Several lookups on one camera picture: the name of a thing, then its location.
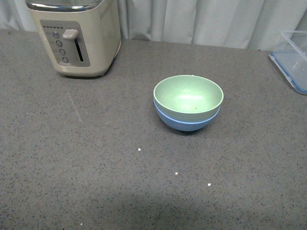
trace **curtain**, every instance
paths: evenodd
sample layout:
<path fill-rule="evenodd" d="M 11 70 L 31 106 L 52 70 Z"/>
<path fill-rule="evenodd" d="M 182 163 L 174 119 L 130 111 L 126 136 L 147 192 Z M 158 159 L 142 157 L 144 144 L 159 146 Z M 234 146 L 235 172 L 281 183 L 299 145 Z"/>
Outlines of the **curtain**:
<path fill-rule="evenodd" d="M 117 0 L 127 39 L 273 50 L 307 30 L 307 0 Z M 35 31 L 24 0 L 0 0 L 0 28 Z"/>

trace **toaster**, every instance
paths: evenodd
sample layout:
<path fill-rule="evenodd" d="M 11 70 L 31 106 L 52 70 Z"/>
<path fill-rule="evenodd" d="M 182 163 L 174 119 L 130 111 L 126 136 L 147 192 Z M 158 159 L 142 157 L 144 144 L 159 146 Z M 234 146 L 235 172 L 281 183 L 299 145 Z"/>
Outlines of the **toaster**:
<path fill-rule="evenodd" d="M 55 70 L 102 76 L 120 45 L 117 0 L 25 0 Z"/>

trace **toaster lever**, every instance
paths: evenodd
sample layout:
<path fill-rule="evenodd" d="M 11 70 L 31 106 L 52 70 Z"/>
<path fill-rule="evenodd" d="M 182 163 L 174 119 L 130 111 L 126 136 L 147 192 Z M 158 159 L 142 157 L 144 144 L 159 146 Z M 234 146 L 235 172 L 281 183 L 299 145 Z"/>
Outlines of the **toaster lever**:
<path fill-rule="evenodd" d="M 77 36 L 79 35 L 79 31 L 75 29 L 65 30 L 62 37 L 65 40 L 75 40 Z"/>

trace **stacked bowls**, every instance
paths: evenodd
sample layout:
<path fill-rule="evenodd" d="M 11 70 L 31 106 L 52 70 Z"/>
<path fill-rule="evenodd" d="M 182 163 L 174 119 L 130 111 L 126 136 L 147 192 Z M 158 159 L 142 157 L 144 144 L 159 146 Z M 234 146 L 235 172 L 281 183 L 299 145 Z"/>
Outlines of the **stacked bowls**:
<path fill-rule="evenodd" d="M 223 91 L 215 82 L 194 75 L 173 76 L 153 90 L 153 103 L 167 125 L 194 131 L 209 124 L 220 110 Z"/>

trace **bowl rim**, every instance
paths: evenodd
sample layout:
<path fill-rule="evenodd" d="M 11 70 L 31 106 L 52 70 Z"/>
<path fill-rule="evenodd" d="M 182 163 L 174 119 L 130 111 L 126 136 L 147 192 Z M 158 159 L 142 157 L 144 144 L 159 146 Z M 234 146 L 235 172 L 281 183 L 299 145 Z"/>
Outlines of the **bowl rim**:
<path fill-rule="evenodd" d="M 218 110 L 214 113 L 213 116 L 211 116 L 210 118 L 208 118 L 208 119 L 206 119 L 206 120 L 204 120 L 204 121 L 199 121 L 199 122 L 186 122 L 186 121 L 178 121 L 178 120 L 175 120 L 175 119 L 169 117 L 168 115 L 166 115 L 165 113 L 163 113 L 163 112 L 161 111 L 161 109 L 159 109 L 159 107 L 157 106 L 155 100 L 153 100 L 153 103 L 154 103 L 154 106 L 155 106 L 156 110 L 158 110 L 158 111 L 159 111 L 163 116 L 165 116 L 167 119 L 172 120 L 172 121 L 177 122 L 177 123 L 180 123 L 180 124 L 185 124 L 185 125 L 199 125 L 199 124 L 202 124 L 202 123 L 206 123 L 206 122 L 208 122 L 208 121 L 211 121 L 213 118 L 216 117 L 216 115 L 219 113 L 219 111 L 220 111 L 220 109 L 221 109 L 221 107 L 219 107 Z"/>
<path fill-rule="evenodd" d="M 157 87 L 162 83 L 162 82 L 164 82 L 164 81 L 166 81 L 166 80 L 168 80 L 168 79 L 171 79 L 171 78 L 176 78 L 176 77 L 183 77 L 183 76 L 186 76 L 186 77 L 193 77 L 193 78 L 202 78 L 202 79 L 205 79 L 205 80 L 207 80 L 207 81 L 210 81 L 210 82 L 212 82 L 214 85 L 216 85 L 217 87 L 218 87 L 218 89 L 221 91 L 221 93 L 222 93 L 222 98 L 221 98 L 221 100 L 220 100 L 220 102 L 215 106 L 215 107 L 213 107 L 213 108 L 211 108 L 210 110 L 206 110 L 206 111 L 201 111 L 201 112 L 181 112 L 181 111 L 178 111 L 178 110 L 175 110 L 175 109 L 171 109 L 171 108 L 169 108 L 169 107 L 167 107 L 167 106 L 164 106 L 158 99 L 157 99 L 157 97 L 156 97 L 156 95 L 155 95 L 155 91 L 156 91 L 156 89 L 157 89 Z M 168 77 L 168 78 L 165 78 L 165 79 L 163 79 L 162 81 L 160 81 L 158 84 L 156 84 L 156 86 L 155 86 L 155 88 L 153 89 L 153 96 L 154 96 L 154 98 L 155 98 L 155 100 L 157 101 L 157 103 L 159 104 L 159 105 L 161 105 L 161 106 L 163 106 L 164 108 L 166 108 L 166 109 L 168 109 L 168 110 L 170 110 L 170 111 L 172 111 L 172 112 L 176 112 L 176 113 L 180 113 L 180 114 L 202 114 L 202 113 L 206 113 L 206 112 L 209 112 L 209 111 L 211 111 L 211 110 L 214 110 L 214 109 L 216 109 L 217 107 L 219 107 L 220 105 L 221 105 L 221 103 L 223 102 L 223 99 L 224 99 L 224 92 L 223 92 L 223 90 L 222 90 L 222 88 L 218 85 L 218 84 L 216 84 L 214 81 L 212 81 L 212 80 L 210 80 L 210 79 L 208 79 L 208 78 L 204 78 L 204 77 L 200 77 L 200 76 L 196 76 L 196 75 L 176 75 L 176 76 L 172 76 L 172 77 Z"/>

